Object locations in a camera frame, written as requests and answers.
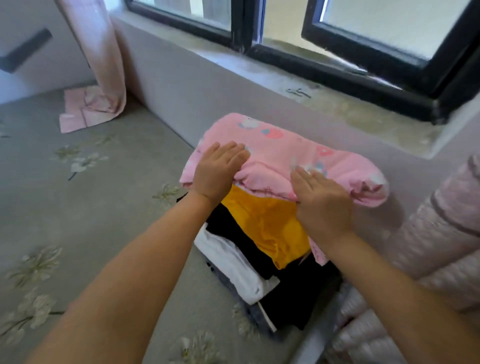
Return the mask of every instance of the left hand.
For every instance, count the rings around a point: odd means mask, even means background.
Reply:
[[[195,169],[191,191],[206,197],[216,207],[230,192],[233,177],[249,157],[244,144],[213,143]]]

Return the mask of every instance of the stack of clothes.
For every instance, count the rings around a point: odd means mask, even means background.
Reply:
[[[183,186],[191,185],[211,144],[230,140],[244,143],[251,156],[194,244],[261,331],[275,333],[288,325],[304,329],[318,296],[338,280],[339,272],[296,219],[290,171],[315,169],[342,185],[354,202],[371,207],[387,199],[388,183],[362,156],[229,114],[200,140],[183,170]]]

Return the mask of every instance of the window sill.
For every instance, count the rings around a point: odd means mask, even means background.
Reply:
[[[375,136],[384,143],[422,158],[433,157],[468,120],[468,117],[456,117],[459,113],[457,110],[452,114],[449,124],[434,126],[302,79],[221,45],[157,23],[130,11],[113,12],[111,16],[114,21],[125,22],[171,42],[251,82],[293,99],[326,116],[332,122],[345,122],[353,128]],[[297,89],[301,89],[309,97],[289,92]],[[471,104],[470,102],[461,109],[477,107]],[[461,115],[467,114],[468,116],[473,112],[475,110],[462,112]]]

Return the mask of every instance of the yellow shirt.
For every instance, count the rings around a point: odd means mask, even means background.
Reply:
[[[295,216],[295,202],[253,196],[232,186],[222,204],[278,269],[310,251],[308,235]]]

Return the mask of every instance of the hand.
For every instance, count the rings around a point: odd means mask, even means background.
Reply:
[[[308,235],[328,254],[336,241],[353,232],[351,201],[345,189],[323,174],[298,167],[290,175],[297,195],[297,219]]]
[[[233,177],[249,157],[244,144],[213,143],[195,169],[192,192],[206,197],[216,207],[230,192]]]

